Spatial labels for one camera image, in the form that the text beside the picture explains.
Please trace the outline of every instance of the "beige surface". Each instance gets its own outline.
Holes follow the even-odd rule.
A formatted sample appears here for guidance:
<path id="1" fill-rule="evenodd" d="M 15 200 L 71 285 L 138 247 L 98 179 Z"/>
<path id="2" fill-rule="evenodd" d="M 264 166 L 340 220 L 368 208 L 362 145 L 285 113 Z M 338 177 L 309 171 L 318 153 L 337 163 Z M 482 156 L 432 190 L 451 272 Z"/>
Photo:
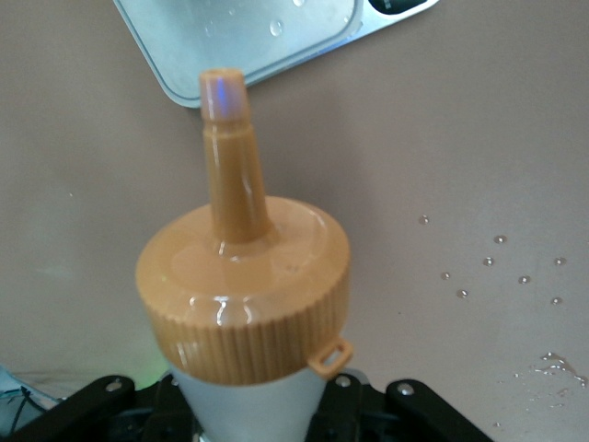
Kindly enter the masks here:
<path id="1" fill-rule="evenodd" d="M 499 441 L 589 431 L 587 17 L 443 0 L 250 91 L 267 192 L 351 237 L 352 366 L 428 383 Z M 107 1 L 1 2 L 0 78 L 0 363 L 145 383 L 162 366 L 133 267 L 208 200 L 198 112 Z"/>

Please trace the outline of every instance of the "water droplet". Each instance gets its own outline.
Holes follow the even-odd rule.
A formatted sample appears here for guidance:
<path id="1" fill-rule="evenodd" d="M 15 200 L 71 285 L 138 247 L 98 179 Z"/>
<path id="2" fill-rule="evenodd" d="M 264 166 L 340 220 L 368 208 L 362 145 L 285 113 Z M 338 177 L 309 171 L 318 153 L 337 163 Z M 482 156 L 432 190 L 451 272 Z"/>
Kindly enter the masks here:
<path id="1" fill-rule="evenodd" d="M 283 28 L 284 24 L 280 20 L 273 20 L 270 22 L 270 34 L 272 34 L 274 37 L 282 35 L 284 31 Z"/>
<path id="2" fill-rule="evenodd" d="M 540 359 L 543 361 L 549 361 L 550 365 L 545 366 L 544 368 L 535 368 L 534 371 L 537 373 L 542 373 L 543 375 L 551 375 L 554 376 L 556 373 L 563 371 L 565 373 L 571 373 L 572 377 L 577 379 L 581 384 L 581 387 L 586 388 L 589 379 L 586 376 L 579 376 L 574 368 L 572 368 L 571 364 L 567 362 L 567 360 L 557 355 L 556 353 L 548 352 L 543 355 Z"/>

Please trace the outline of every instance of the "squeeze bottle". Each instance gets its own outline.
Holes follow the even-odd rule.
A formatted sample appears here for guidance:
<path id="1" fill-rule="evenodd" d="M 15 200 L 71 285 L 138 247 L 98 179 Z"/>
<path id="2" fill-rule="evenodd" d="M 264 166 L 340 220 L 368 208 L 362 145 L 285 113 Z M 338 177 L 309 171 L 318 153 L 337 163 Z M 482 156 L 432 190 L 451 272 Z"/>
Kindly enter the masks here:
<path id="1" fill-rule="evenodd" d="M 211 203 L 150 239 L 137 287 L 206 439 L 302 442 L 352 356 L 348 239 L 322 210 L 266 196 L 241 72 L 200 81 Z"/>

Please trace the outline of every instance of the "dispensing nozzle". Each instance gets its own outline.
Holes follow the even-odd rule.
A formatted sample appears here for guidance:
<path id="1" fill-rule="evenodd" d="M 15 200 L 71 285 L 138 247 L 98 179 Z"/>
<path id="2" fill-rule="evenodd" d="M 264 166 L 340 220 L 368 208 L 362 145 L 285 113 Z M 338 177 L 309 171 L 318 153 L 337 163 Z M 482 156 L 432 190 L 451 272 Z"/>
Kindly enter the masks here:
<path id="1" fill-rule="evenodd" d="M 267 234 L 271 221 L 244 77 L 214 69 L 200 80 L 214 234 L 226 243 L 249 242 Z"/>

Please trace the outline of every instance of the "screw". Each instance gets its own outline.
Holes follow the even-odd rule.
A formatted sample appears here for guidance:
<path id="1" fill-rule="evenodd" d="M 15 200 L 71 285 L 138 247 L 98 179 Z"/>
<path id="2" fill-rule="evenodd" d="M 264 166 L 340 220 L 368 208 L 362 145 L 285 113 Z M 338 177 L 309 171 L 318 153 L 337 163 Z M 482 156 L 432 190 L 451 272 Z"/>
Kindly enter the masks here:
<path id="1" fill-rule="evenodd" d="M 411 396 L 415 393 L 413 387 L 408 384 L 407 382 L 403 382 L 402 384 L 397 385 L 397 391 L 401 393 L 403 396 Z"/>
<path id="2" fill-rule="evenodd" d="M 335 384 L 343 389 L 348 388 L 352 385 L 352 381 L 347 376 L 338 376 L 335 379 Z"/>
<path id="3" fill-rule="evenodd" d="M 119 378 L 116 378 L 109 385 L 107 385 L 107 388 L 105 388 L 105 390 L 109 393 L 112 393 L 113 391 L 118 390 L 120 387 L 122 387 L 121 380 Z"/>

